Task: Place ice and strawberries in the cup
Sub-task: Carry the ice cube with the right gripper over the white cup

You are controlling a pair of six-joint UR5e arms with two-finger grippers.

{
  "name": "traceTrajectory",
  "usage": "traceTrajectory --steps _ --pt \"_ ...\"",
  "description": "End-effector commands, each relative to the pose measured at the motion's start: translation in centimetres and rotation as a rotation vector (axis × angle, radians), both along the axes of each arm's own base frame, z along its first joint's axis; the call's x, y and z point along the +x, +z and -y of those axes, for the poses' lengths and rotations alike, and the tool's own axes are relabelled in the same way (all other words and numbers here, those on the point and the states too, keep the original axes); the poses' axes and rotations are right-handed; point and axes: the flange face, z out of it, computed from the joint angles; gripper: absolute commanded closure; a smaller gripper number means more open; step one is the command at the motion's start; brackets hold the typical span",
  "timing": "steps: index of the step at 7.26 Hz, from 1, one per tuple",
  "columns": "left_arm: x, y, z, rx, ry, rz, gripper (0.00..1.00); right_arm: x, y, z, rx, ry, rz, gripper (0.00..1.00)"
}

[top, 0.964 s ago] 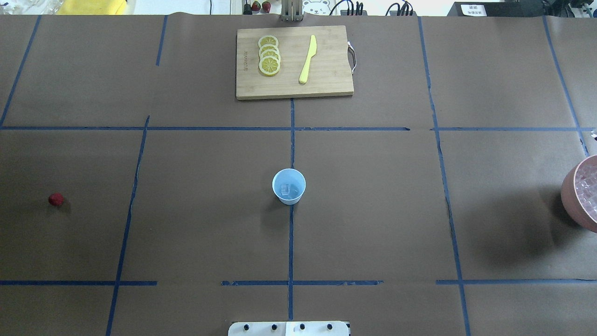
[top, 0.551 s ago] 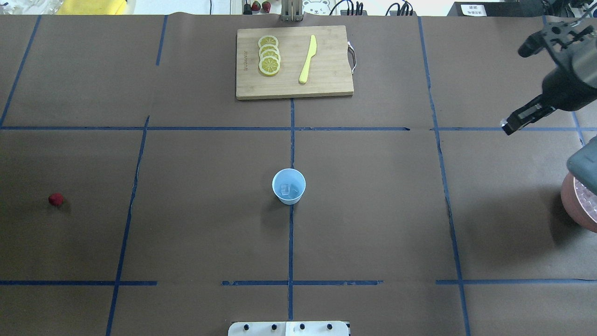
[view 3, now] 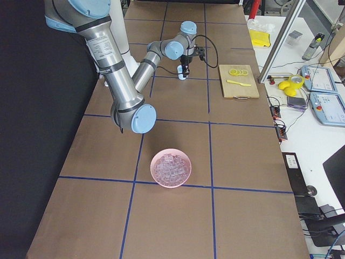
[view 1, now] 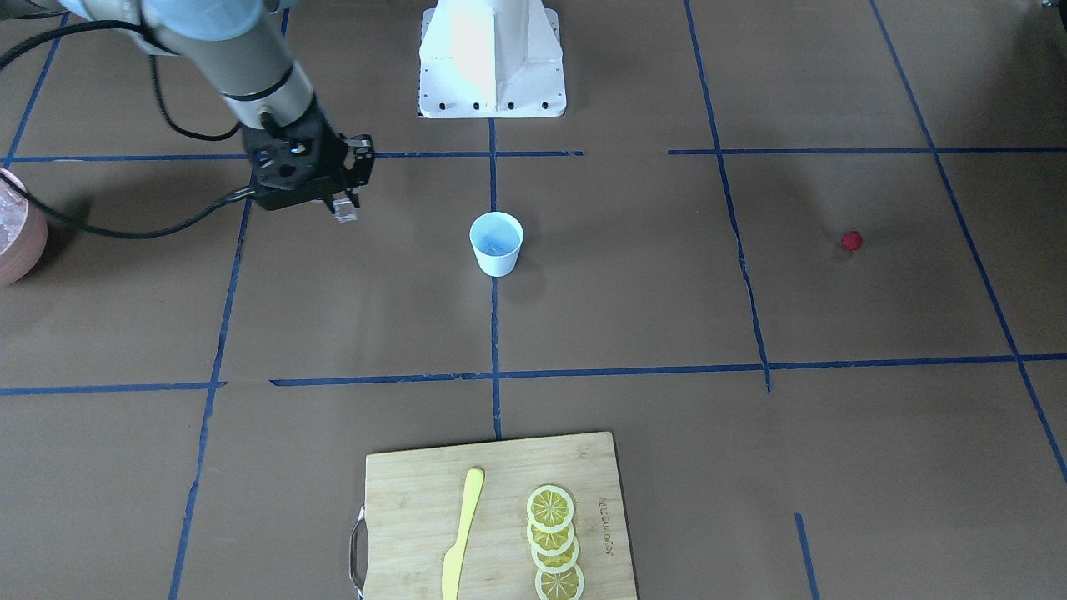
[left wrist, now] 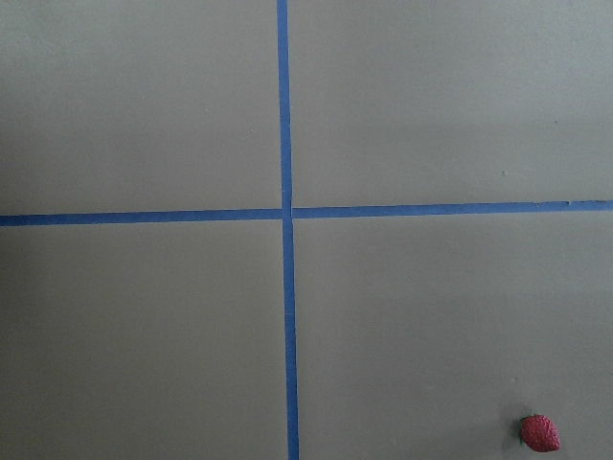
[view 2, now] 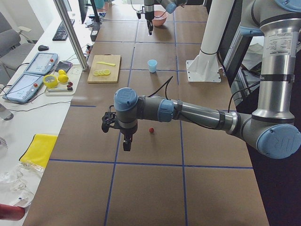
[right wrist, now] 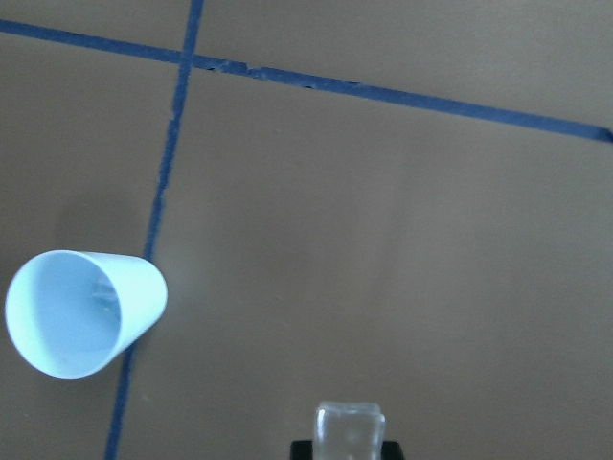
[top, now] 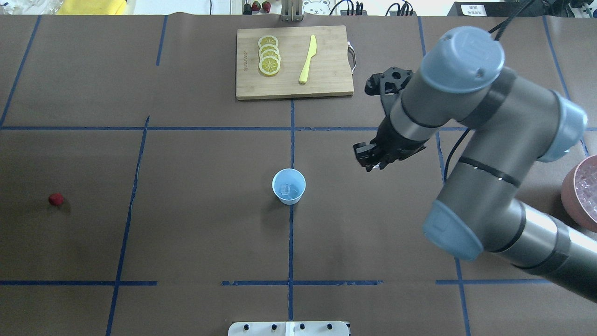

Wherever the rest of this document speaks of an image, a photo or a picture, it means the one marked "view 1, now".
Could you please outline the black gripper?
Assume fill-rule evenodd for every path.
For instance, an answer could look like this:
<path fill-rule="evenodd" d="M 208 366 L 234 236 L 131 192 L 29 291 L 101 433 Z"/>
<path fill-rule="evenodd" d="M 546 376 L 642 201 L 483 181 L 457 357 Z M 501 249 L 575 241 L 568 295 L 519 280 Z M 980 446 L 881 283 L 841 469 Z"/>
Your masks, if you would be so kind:
<path fill-rule="evenodd" d="M 309 198 L 323 198 L 331 214 L 344 198 L 359 209 L 359 190 L 369 183 L 375 165 L 375 140 L 369 135 L 347 137 L 327 117 L 302 117 L 286 126 L 289 157 L 283 165 L 283 186 Z"/>

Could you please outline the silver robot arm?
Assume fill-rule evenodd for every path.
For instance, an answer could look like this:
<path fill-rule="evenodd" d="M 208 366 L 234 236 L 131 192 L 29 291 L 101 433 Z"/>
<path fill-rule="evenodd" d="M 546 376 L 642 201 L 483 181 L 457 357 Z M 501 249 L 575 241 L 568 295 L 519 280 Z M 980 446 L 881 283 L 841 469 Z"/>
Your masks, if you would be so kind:
<path fill-rule="evenodd" d="M 283 38 L 286 1 L 65 1 L 87 22 L 130 23 L 148 51 L 191 61 L 240 122 L 253 200 L 278 210 L 323 203 L 337 221 L 359 216 L 376 159 L 371 137 L 346 137 Z"/>

